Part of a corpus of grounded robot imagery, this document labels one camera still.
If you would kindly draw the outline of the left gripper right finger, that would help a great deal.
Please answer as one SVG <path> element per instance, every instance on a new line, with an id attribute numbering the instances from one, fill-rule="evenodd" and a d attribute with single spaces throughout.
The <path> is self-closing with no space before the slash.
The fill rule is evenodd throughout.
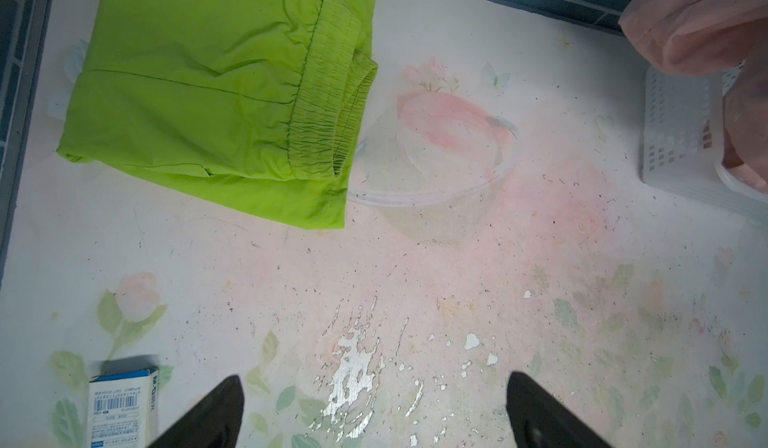
<path id="1" fill-rule="evenodd" d="M 513 371 L 509 377 L 506 412 L 518 447 L 610 448 L 524 372 Z"/>

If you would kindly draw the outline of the pink shorts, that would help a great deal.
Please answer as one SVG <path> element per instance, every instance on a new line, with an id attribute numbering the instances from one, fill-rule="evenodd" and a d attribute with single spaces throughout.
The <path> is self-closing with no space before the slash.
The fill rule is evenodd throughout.
<path id="1" fill-rule="evenodd" d="M 723 98 L 724 167 L 767 190 L 767 0 L 632 0 L 619 25 L 661 72 L 742 68 Z"/>

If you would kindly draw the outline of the lime green shorts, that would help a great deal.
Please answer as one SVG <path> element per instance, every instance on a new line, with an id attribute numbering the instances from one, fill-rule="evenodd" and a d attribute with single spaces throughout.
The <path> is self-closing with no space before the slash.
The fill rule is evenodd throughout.
<path id="1" fill-rule="evenodd" d="M 100 0 L 58 153 L 249 215 L 344 225 L 376 0 Z"/>

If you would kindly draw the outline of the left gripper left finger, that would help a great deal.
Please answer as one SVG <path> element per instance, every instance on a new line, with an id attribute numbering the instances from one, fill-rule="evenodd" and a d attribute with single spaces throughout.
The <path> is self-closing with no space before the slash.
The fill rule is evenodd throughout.
<path id="1" fill-rule="evenodd" d="M 228 376 L 149 447 L 235 447 L 242 426 L 244 403 L 240 377 Z"/>

